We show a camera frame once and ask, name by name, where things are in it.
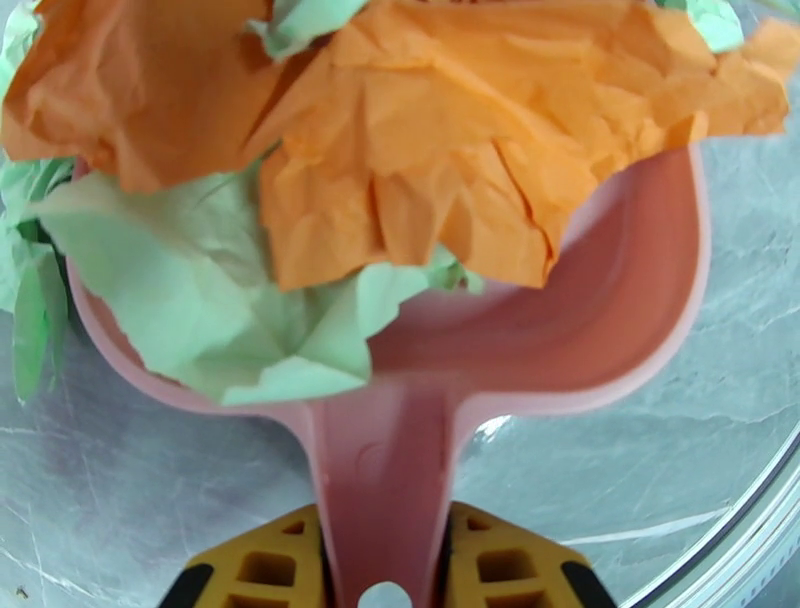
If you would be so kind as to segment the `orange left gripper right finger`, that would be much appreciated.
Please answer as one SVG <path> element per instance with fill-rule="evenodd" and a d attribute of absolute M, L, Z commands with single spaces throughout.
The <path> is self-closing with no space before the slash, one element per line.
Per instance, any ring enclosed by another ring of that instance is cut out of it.
<path fill-rule="evenodd" d="M 581 553 L 462 502 L 442 551 L 444 607 L 614 607 Z"/>

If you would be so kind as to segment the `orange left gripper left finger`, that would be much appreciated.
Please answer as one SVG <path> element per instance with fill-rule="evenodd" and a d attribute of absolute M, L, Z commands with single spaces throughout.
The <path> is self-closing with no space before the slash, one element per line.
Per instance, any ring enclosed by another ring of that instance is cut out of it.
<path fill-rule="evenodd" d="M 191 558 L 161 607 L 330 607 L 320 519 L 304 506 Z"/>

